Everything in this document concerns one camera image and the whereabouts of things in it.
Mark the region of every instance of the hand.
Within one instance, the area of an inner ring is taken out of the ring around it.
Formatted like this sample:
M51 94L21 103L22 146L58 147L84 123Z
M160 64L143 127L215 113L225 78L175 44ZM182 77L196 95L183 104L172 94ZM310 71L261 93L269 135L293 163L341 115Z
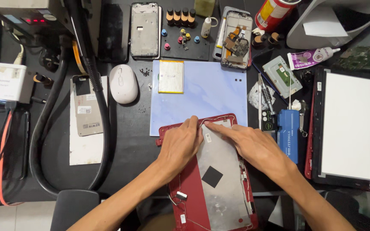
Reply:
M198 152L203 141L202 129L198 126L198 117L192 116L178 128L165 133L161 152L155 161L164 174L164 184L170 182L185 168L186 164Z
M275 140L260 129L238 124L230 129L208 121L204 124L233 141L239 155L276 183L291 171L297 171L296 165L280 150Z

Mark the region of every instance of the computer mouse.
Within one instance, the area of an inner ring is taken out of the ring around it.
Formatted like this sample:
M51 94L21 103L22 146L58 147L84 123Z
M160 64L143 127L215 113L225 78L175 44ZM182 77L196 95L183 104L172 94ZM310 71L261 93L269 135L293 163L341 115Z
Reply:
M126 64L112 68L109 73L109 87L112 97L120 104L131 103L138 95L135 73Z

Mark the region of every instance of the black desk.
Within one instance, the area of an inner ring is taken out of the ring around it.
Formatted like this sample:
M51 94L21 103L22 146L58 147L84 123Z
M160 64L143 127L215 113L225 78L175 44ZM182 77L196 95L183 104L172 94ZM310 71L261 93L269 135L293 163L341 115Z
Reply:
M118 3L131 4L133 2L141 2L136 0L118 0ZM158 0L160 6L165 11L171 1ZM183 8L193 8L193 1L176 1L174 4ZM263 1L246 1L246 10L251 12L252 16L260 9ZM214 9L213 16L220 18L219 9ZM210 53L213 50L218 27L211 29L211 44ZM7 34L3 32L1 37L1 62L12 63L15 60L20 46L15 43ZM57 78L57 74L46 71L38 63L39 49L26 49L26 65L39 73L49 76L52 79ZM253 50L252 56L261 52L260 50ZM129 107L117 104L112 97L110 97L110 116L116 118L117 123L112 123L111 126L117 132L116 152L113 158L110 172L104 184L100 188L100 192L112 195L119 189L124 187L127 183L138 176L146 167L149 166L158 156L160 148L155 145L156 137L149 136L150 124L150 110L151 110L151 92L148 91L148 83L152 82L152 75L144 76L140 69L152 69L152 62L137 62L130 58L128 65L136 73L139 83L139 101ZM112 67L115 65L109 63L99 63L98 67L102 76L108 75ZM78 74L78 68L73 62L69 66L67 78L64 82L63 89L59 95L58 101L53 110L51 119L48 123L49 132L42 145L42 169L46 179L56 188L60 190L79 188L83 189L92 181L98 164L88 164L80 166L69 165L69 82L70 78ZM258 72L254 67L250 67L247 71L247 89L248 92L257 81ZM46 99L49 90L45 89L42 84L36 84L34 87L34 96ZM310 103L311 93L303 96L306 102ZM276 97L274 107L275 110L285 108L281 100ZM36 124L39 114L43 108L42 104L32 103L30 107L31 114L31 131ZM248 105L248 125L257 128L258 117L257 110ZM303 171L303 164L305 162L306 140L302 142L299 147L300 155L299 168ZM249 167L249 176L251 179L253 192L270 192L280 191L280 188L275 185L263 173L257 171L253 167ZM5 200L9 202L18 201L52 201L51 198L44 192L38 183L32 178L28 171L28 177L22 181L11 183L10 187L5 190ZM166 189L162 188L154 193L154 195L166 195ZM255 199L260 220L266 221L276 203L276 199Z

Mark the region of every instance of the white plastic bottle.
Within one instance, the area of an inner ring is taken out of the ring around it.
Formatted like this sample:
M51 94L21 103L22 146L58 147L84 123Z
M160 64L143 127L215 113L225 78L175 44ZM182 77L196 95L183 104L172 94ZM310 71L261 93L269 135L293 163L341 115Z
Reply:
M211 19L215 19L216 25L211 25L211 23L212 23ZM218 19L216 19L214 17L205 18L205 21L202 24L201 36L203 38L207 38L209 36L209 32L210 32L211 27L215 27L217 25L218 25Z

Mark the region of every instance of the blue handheld device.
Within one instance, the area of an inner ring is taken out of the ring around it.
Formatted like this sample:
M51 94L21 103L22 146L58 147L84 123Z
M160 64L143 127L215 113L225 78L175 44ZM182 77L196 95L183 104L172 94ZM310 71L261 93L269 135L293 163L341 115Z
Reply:
M295 163L298 163L299 111L281 110L278 114L277 143L279 148Z

